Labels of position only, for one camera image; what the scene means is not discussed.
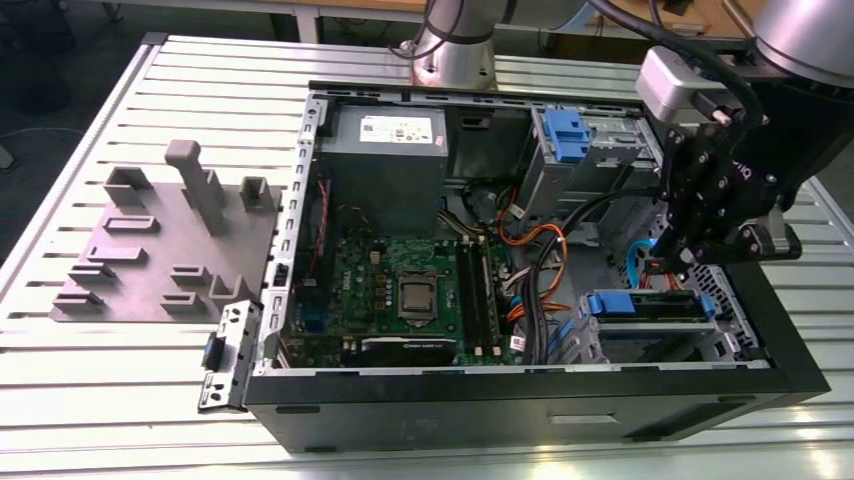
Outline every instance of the ram slot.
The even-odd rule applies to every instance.
[[[476,290],[474,275],[472,268],[472,251],[470,246],[460,243],[457,245],[457,280],[460,282],[460,305],[464,314],[464,338],[466,340],[466,351],[474,352],[480,346],[478,330],[477,330],[477,307],[476,307]]]
[[[478,339],[485,355],[492,355],[493,351],[493,275],[488,253],[481,245],[472,246],[473,262],[476,263],[476,295],[478,297]]]
[[[484,278],[484,255],[481,246],[461,244],[457,247],[457,271],[464,313],[466,346],[476,355],[484,355],[489,347],[489,305],[486,279]]]
[[[484,261],[481,262],[481,268],[484,272],[488,303],[488,321],[484,348],[489,348],[490,350],[489,352],[485,351],[485,354],[501,355],[500,342],[496,340],[498,335],[498,303],[496,301],[496,283],[493,278],[493,252],[490,251],[490,244],[486,242],[486,240],[482,240],[481,245],[484,248]]]

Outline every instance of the aluminum table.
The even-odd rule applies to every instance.
[[[500,88],[634,99],[636,67],[500,57]],[[291,455],[245,415],[197,414],[214,325],[58,324],[51,302],[115,166],[178,181],[197,139],[223,184],[289,183],[313,79],[405,84],[382,49],[170,37],[143,45],[0,270],[0,472],[111,478],[840,478],[854,476],[854,230],[812,180],[786,217],[805,255],[765,267],[833,392],[672,444]]]

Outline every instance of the motherboard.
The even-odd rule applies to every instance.
[[[339,368],[514,362],[493,282],[505,259],[505,247],[484,239],[341,240],[331,301],[299,305],[283,337],[287,363]]]

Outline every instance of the slotted aluminum surface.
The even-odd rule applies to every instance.
[[[637,69],[500,58],[502,90],[636,98]],[[777,478],[854,476],[852,229],[817,182],[789,220],[798,262],[765,268],[833,392],[669,445],[290,455],[246,415],[197,415],[213,325],[57,324],[51,301],[117,165],[178,181],[162,159],[197,139],[223,184],[289,183],[311,79],[408,83],[381,49],[173,37],[143,46],[0,271],[0,472],[170,478]]]

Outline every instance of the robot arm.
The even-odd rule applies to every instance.
[[[586,3],[432,0],[418,44],[397,54],[414,61],[422,85],[490,88],[496,24],[557,28]],[[798,258],[801,242],[782,212],[854,133],[854,54],[845,51],[854,48],[854,2],[769,0],[757,37],[722,52],[609,0],[589,3],[661,45],[650,49],[637,83],[666,127],[668,228],[649,273],[681,272],[692,263]]]
[[[421,85],[492,88],[496,25],[556,29],[586,4],[586,0],[430,0],[418,45],[412,45],[412,54],[395,54],[414,60],[413,77]]]
[[[592,3],[658,40],[661,32],[650,35],[658,27],[608,0]],[[650,50],[637,89],[666,125],[661,199],[669,226],[649,273],[801,256],[782,212],[853,138],[854,54],[845,52],[854,45],[853,15],[854,2],[845,0],[770,0],[757,38],[736,52],[729,72],[692,51]],[[640,23],[648,25],[636,28]],[[674,50],[689,42],[680,40]],[[726,77],[733,73],[736,85]],[[678,126],[685,123],[700,126]]]

